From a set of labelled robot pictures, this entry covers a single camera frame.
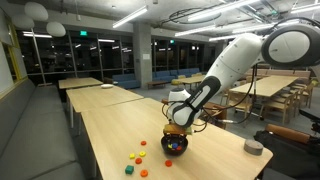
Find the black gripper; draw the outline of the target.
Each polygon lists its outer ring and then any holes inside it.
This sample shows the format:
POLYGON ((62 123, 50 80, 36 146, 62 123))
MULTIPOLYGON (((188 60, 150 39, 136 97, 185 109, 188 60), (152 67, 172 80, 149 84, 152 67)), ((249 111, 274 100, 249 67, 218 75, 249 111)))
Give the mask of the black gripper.
POLYGON ((167 140, 173 140, 173 139, 186 139, 186 135, 185 134, 172 134, 172 133, 165 133, 164 134, 164 138, 167 140))

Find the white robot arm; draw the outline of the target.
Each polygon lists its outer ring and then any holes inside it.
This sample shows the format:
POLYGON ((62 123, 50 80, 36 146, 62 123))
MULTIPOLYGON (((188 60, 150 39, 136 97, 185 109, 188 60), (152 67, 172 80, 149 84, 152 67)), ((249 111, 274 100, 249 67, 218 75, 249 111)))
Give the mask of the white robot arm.
POLYGON ((169 138, 185 137, 186 129, 200 116, 209 99, 260 61, 289 68, 318 65, 319 45, 320 29, 314 25, 283 26, 265 40, 252 33, 239 35, 220 53, 194 92, 188 93, 182 88, 170 91, 167 119, 181 132, 164 134, 169 138))

